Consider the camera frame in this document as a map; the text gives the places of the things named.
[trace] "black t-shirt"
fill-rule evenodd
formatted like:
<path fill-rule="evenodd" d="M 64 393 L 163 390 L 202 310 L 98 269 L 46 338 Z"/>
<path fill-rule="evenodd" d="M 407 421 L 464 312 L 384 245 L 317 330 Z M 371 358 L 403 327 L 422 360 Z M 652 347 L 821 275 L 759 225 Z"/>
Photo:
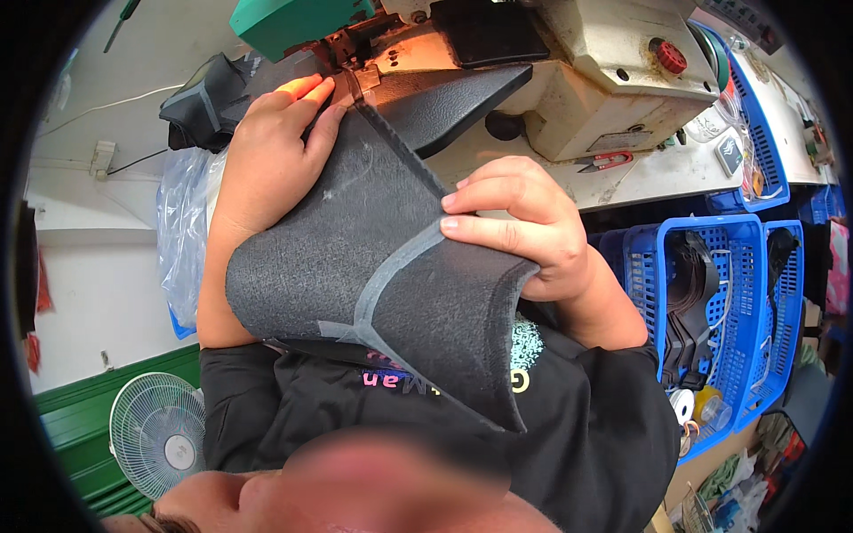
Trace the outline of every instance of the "black t-shirt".
<path fill-rule="evenodd" d="M 510 466 L 511 490 L 564 531 L 642 530 L 664 499 L 679 448 L 655 349 L 586 350 L 522 321 L 511 365 L 528 430 L 520 435 L 490 430 L 395 368 L 281 355 L 261 344 L 203 350 L 207 467 L 281 468 L 299 446 L 341 427 L 416 421 L 491 443 Z"/>

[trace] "electric fan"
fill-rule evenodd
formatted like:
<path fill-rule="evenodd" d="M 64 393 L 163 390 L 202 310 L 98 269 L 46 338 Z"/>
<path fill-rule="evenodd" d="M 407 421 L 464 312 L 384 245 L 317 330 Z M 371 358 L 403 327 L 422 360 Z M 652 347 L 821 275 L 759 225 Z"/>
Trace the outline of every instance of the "electric fan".
<path fill-rule="evenodd" d="M 151 372 L 121 388 L 109 414 L 109 449 L 134 487 L 152 500 L 205 469 L 205 404 L 181 378 Z"/>

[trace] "pink cloth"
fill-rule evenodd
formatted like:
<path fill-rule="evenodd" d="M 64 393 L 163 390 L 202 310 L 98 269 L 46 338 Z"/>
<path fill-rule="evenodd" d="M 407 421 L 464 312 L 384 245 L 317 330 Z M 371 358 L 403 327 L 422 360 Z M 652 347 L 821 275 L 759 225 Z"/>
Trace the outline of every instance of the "pink cloth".
<path fill-rule="evenodd" d="M 847 314 L 850 296 L 850 266 L 847 263 L 847 240 L 850 230 L 839 223 L 829 225 L 829 251 L 833 255 L 833 268 L 827 274 L 827 313 Z"/>

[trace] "sewing machine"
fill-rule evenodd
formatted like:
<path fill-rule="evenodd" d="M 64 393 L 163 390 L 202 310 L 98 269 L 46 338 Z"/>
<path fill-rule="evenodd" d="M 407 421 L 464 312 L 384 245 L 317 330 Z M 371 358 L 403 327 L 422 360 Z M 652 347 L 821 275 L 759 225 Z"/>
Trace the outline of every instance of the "sewing machine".
<path fill-rule="evenodd" d="M 533 65 L 486 122 L 550 161 L 652 149 L 718 97 L 692 0 L 241 0 L 235 32 L 272 61 L 311 50 L 362 90 L 400 72 Z"/>

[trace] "white spool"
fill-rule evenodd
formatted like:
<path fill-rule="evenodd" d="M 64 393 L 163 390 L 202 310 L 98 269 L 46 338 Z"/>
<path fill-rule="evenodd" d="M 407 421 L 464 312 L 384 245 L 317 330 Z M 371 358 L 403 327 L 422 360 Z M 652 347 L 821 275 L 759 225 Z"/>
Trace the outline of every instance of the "white spool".
<path fill-rule="evenodd" d="M 672 405 L 672 410 L 676 412 L 679 425 L 693 418 L 693 391 L 688 391 L 687 389 L 674 391 L 670 394 L 670 404 Z"/>

